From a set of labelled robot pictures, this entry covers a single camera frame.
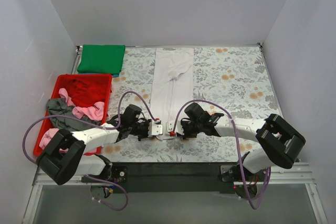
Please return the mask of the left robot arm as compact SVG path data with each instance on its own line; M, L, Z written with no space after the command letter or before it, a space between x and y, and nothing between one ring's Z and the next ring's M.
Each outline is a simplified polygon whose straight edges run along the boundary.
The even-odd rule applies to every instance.
M75 175L89 175L100 182L117 182L113 178L112 162L101 154L86 153L106 144L114 144L129 135L138 139L150 136L154 119L143 116L142 109L129 105L120 115L113 116L100 127L83 131L59 130L37 158L37 166L57 185L63 185Z

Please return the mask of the white t shirt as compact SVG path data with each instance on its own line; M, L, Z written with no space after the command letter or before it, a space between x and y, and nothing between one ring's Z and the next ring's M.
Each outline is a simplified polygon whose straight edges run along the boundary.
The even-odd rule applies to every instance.
M161 120L163 134L159 140L170 140L169 132L175 119L181 119L185 113L179 113L183 104L193 99L194 49L177 48L156 49L150 110Z

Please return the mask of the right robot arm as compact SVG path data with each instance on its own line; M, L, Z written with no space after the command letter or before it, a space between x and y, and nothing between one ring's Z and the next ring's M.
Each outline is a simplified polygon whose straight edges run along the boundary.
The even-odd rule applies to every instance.
M248 181L272 166L291 169L306 143L306 139L278 114L270 114L265 119L234 119L227 113L209 114L195 102L184 112L186 117L174 124L174 131L182 138L195 138L204 133L260 144L260 149L241 155L237 164L224 172L225 179Z

